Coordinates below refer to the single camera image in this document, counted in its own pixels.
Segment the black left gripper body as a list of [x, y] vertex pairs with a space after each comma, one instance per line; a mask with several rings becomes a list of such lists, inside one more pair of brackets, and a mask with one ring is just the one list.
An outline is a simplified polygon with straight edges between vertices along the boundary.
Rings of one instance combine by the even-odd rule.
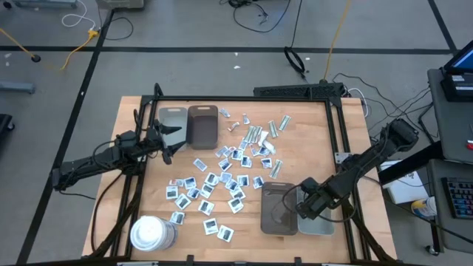
[[159, 132], [158, 127], [149, 127], [146, 133], [147, 143], [151, 146], [153, 151], [161, 151], [163, 161], [166, 165], [171, 165], [172, 154], [168, 150], [168, 145], [163, 140], [163, 135]]

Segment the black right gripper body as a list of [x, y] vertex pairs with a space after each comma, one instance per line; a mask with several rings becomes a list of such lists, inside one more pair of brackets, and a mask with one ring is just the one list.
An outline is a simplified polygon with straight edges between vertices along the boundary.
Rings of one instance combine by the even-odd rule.
[[296, 211], [303, 219], [315, 219], [333, 201], [327, 192], [326, 184], [318, 183], [312, 177], [303, 180], [299, 187], [307, 194], [307, 197], [296, 205]]

